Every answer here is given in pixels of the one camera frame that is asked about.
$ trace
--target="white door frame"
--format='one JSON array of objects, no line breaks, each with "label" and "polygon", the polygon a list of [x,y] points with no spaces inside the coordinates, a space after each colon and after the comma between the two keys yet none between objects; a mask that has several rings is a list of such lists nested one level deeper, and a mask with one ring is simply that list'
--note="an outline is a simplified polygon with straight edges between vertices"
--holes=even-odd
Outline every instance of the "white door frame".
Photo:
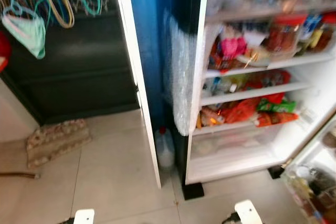
[{"label": "white door frame", "polygon": [[148,135],[149,147],[152,155],[152,162],[154,166],[155,178],[158,188],[161,188],[160,182],[160,174],[158,161],[156,159],[155,145],[154,145],[154,137],[152,131],[152,124],[149,115],[149,108],[147,102],[147,95],[145,89],[145,83],[143,80],[143,72],[141,67],[141,59],[139,52],[139,45],[137,39],[137,32],[135,29],[133,9],[131,0],[118,0],[119,9],[122,19],[122,25],[124,29],[124,35],[126,39],[127,50],[131,62],[132,74],[135,85],[138,86],[138,98],[140,98],[140,107],[142,109],[145,126]]}]

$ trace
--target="jar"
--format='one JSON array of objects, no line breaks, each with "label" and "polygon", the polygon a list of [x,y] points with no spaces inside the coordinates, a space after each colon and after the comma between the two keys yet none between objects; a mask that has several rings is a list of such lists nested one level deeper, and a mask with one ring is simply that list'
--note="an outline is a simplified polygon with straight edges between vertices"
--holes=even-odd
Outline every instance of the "jar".
[{"label": "jar", "polygon": [[336,30],[336,12],[324,14],[322,25],[312,34],[312,41],[309,45],[310,51],[320,52],[329,44],[333,32]]},{"label": "jar", "polygon": [[301,25],[307,15],[285,15],[275,18],[269,30],[267,49],[272,52],[296,49]]}]

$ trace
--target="bubble wrap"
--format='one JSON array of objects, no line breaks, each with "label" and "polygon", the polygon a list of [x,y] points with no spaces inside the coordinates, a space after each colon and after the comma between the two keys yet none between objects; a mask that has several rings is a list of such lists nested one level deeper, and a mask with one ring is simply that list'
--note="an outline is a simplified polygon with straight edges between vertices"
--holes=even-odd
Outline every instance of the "bubble wrap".
[{"label": "bubble wrap", "polygon": [[173,107],[174,122],[182,136],[189,135],[196,54],[196,35],[179,29],[176,20],[164,14],[164,97]]}]

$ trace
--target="yellow hanger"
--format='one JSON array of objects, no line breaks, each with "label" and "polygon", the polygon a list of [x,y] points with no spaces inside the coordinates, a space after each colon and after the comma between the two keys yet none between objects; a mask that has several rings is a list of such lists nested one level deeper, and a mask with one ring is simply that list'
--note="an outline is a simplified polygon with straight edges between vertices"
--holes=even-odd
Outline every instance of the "yellow hanger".
[{"label": "yellow hanger", "polygon": [[53,3],[53,0],[48,0],[49,2],[49,5],[57,19],[57,21],[59,22],[59,24],[63,27],[63,28],[71,28],[74,26],[75,24],[75,17],[73,16],[73,11],[72,11],[72,8],[71,8],[71,5],[70,5],[70,2],[69,0],[62,0],[67,11],[68,11],[68,14],[69,14],[69,22],[66,23],[62,17],[59,15],[54,3]]}]

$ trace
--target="green snack bag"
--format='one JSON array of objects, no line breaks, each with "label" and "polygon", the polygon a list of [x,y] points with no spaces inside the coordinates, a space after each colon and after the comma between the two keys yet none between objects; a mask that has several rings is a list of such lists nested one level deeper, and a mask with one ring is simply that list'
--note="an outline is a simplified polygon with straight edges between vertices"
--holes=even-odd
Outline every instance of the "green snack bag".
[{"label": "green snack bag", "polygon": [[296,107],[296,102],[282,101],[280,104],[274,104],[273,112],[287,112],[292,113]]},{"label": "green snack bag", "polygon": [[267,99],[262,99],[258,104],[257,111],[271,112],[287,112],[292,113],[296,107],[296,102],[288,102],[283,100],[280,104],[268,102]]}]

